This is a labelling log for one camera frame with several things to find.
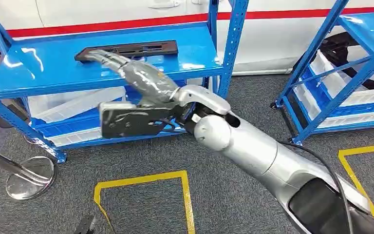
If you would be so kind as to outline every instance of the yellow line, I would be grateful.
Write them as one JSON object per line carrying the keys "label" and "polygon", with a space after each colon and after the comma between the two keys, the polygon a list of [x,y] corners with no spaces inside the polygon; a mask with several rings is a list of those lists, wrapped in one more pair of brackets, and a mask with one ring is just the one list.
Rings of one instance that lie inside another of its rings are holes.
{"label": "yellow line", "polygon": [[180,171],[181,184],[183,185],[184,207],[186,209],[188,234],[196,233],[194,228],[193,207],[191,205],[190,186],[188,185],[187,171]]}
{"label": "yellow line", "polygon": [[360,147],[360,148],[353,148],[353,149],[348,149],[348,150],[339,150],[339,154],[343,154],[344,156],[357,155],[357,154],[370,153],[370,152],[374,152],[374,145]]}
{"label": "yellow line", "polygon": [[372,203],[366,191],[363,189],[362,185],[360,184],[359,180],[354,174],[351,166],[349,165],[348,161],[345,158],[345,156],[349,156],[349,155],[356,155],[356,154],[363,154],[363,153],[370,153],[370,152],[374,152],[374,145],[367,146],[367,147],[347,149],[347,150],[339,150],[338,157],[339,157],[340,163],[342,163],[343,167],[345,168],[346,172],[352,179],[356,188],[369,200],[369,204],[371,206],[371,213],[374,216],[374,204]]}
{"label": "yellow line", "polygon": [[157,180],[172,179],[172,178],[178,178],[178,177],[181,178],[181,184],[183,186],[183,197],[184,197],[184,206],[186,209],[188,234],[195,234],[193,208],[192,208],[191,199],[190,199],[190,188],[188,185],[187,171],[176,171],[176,172],[161,173],[161,174],[150,175],[150,176],[146,175],[146,176],[134,177],[134,178],[128,178],[128,179],[118,179],[118,180],[99,182],[94,188],[94,202],[99,206],[101,212],[104,214],[112,232],[115,233],[114,228],[112,227],[112,224],[110,222],[110,219],[108,218],[107,212],[101,206],[101,189],[119,187],[119,186],[130,185],[130,184],[153,182]]}

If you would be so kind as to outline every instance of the white plastic bin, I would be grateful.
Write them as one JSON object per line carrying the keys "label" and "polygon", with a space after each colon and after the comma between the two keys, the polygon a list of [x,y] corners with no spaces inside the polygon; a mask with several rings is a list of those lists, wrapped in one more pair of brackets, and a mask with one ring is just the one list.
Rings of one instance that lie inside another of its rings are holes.
{"label": "white plastic bin", "polygon": [[318,128],[374,121],[374,112],[326,118]]}
{"label": "white plastic bin", "polygon": [[78,132],[68,133],[68,134],[62,134],[58,136],[51,136],[46,137],[47,140],[52,141],[55,146],[64,146],[64,145],[70,145],[75,144],[79,142],[84,142],[87,140],[94,140],[101,138],[101,128],[91,128],[86,129]]}
{"label": "white plastic bin", "polygon": [[[306,88],[304,84],[297,85],[293,88],[297,99],[302,102],[304,108],[306,109],[310,120],[313,120],[321,112],[315,98],[312,96],[310,91]],[[326,118],[318,128],[335,127],[354,123],[363,123],[368,121],[374,121],[374,112],[328,117]]]}
{"label": "white plastic bin", "polygon": [[[334,66],[327,60],[325,55],[318,50],[316,58],[310,64],[310,68],[316,75],[319,75],[323,72],[334,69]],[[350,81],[351,78],[344,72],[335,72],[322,78],[322,82],[328,89],[329,95],[333,98],[336,97],[336,95]],[[340,106],[352,106],[367,103],[374,103],[374,89],[367,90],[361,85]]]}
{"label": "white plastic bin", "polygon": [[28,105],[31,117],[52,123],[95,108],[100,102],[118,98],[125,100],[124,87],[30,96]]}

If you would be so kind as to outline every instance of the car door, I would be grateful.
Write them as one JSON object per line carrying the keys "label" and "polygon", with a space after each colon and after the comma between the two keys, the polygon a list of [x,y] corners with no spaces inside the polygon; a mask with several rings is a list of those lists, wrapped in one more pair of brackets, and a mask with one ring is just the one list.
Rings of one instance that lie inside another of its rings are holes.
{"label": "car door", "polygon": [[187,0],[37,0],[45,27],[186,14]]}
{"label": "car door", "polygon": [[[335,0],[250,0],[234,74],[284,73],[304,53]],[[207,12],[208,0],[187,0],[187,13]],[[347,8],[374,7],[374,0],[350,0]],[[228,0],[219,12],[229,12]],[[228,20],[217,22],[218,55],[223,57]],[[341,32],[338,27],[333,33]]]}
{"label": "car door", "polygon": [[6,30],[43,27],[35,0],[0,0],[0,23]]}

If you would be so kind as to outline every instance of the black component on shelf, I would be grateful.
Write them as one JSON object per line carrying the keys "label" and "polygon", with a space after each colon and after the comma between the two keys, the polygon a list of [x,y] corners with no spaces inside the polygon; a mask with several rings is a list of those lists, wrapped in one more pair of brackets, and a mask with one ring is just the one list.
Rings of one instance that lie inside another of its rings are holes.
{"label": "black component on shelf", "polygon": [[101,116],[101,132],[104,138],[157,135],[167,125],[174,131],[174,104],[153,107],[105,110]]}
{"label": "black component on shelf", "polygon": [[[330,36],[323,40],[322,44],[319,47],[319,50],[325,55],[326,59],[331,62],[336,67],[348,64],[348,47],[359,45],[357,41],[347,32],[339,33],[333,36]],[[295,69],[299,63],[300,59],[293,66]],[[350,67],[342,70],[345,74],[353,78],[357,71]],[[374,80],[368,79],[362,84],[367,89],[374,89]]]}
{"label": "black component on shelf", "polygon": [[178,54],[178,47],[176,40],[153,41],[143,43],[118,44],[118,45],[103,45],[87,47],[75,55],[76,61],[88,62],[85,55],[92,50],[105,50],[125,56],[127,58],[153,56],[153,55],[171,55]]}
{"label": "black component on shelf", "polygon": [[272,108],[273,110],[276,110],[277,109],[277,105],[275,102],[272,102],[270,105],[269,105],[270,108]]}

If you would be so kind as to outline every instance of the gray carpet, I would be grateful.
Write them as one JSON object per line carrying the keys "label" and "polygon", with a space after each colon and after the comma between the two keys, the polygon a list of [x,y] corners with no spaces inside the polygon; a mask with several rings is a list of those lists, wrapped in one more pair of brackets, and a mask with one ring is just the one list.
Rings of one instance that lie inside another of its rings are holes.
{"label": "gray carpet", "polygon": [[[233,78],[228,100],[235,113],[272,137],[285,140],[290,133],[281,114],[268,105],[286,81],[286,76]],[[349,178],[337,158],[338,150],[373,144],[374,129],[321,134],[304,142],[346,179]],[[47,155],[26,143],[15,130],[0,132],[0,151],[17,161]],[[178,170],[188,173],[196,233],[297,233],[260,183],[189,136],[87,147],[67,153],[68,161],[59,165],[55,184],[36,200],[11,200],[4,188],[8,174],[0,170],[0,234],[72,234],[86,214],[96,216],[95,233],[111,233],[93,202],[97,182]],[[358,166],[374,173],[374,157],[365,162],[359,160],[366,157],[349,158],[354,170]],[[369,171],[357,173],[361,175],[359,179],[364,179],[365,190],[374,197],[374,184],[365,179]],[[186,233],[179,179],[106,189],[101,195],[116,233]]]}

